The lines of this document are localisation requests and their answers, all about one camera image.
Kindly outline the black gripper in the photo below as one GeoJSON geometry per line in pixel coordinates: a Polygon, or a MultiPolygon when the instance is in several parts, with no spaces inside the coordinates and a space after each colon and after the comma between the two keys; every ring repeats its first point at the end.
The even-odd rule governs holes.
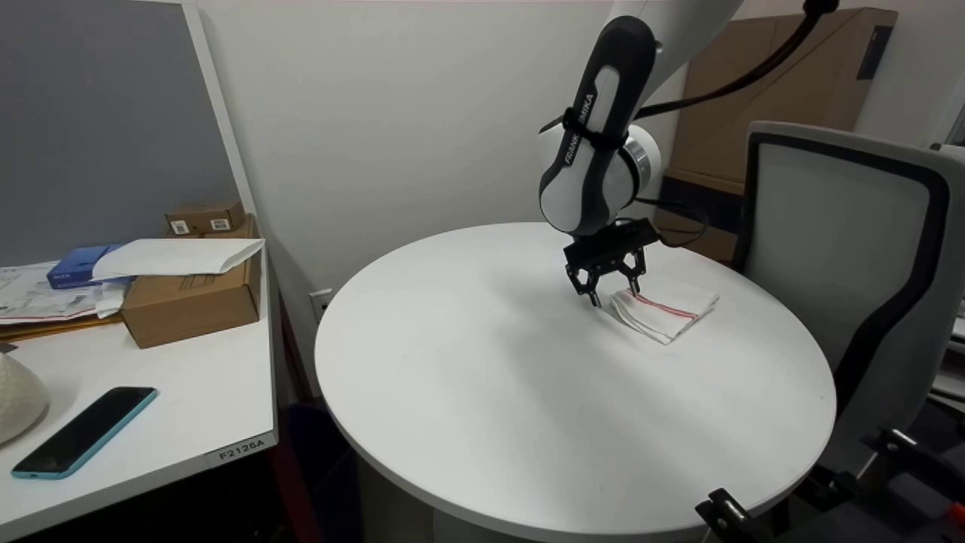
{"type": "Polygon", "coordinates": [[[601,306],[596,276],[620,271],[628,292],[641,292],[646,276],[646,248],[657,241],[647,221],[630,221],[607,226],[593,234],[580,234],[563,248],[566,273],[577,280],[577,292],[601,306]]]}

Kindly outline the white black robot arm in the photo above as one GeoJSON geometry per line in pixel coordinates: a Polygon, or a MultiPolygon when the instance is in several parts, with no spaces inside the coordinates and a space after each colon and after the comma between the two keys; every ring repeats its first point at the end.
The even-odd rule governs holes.
{"type": "Polygon", "coordinates": [[[570,234],[563,271],[580,294],[620,273],[640,290],[647,221],[623,221],[657,165],[657,149],[636,127],[646,100],[706,49],[740,0],[614,0],[582,65],[577,94],[546,124],[555,152],[540,175],[541,221],[570,234]]]}

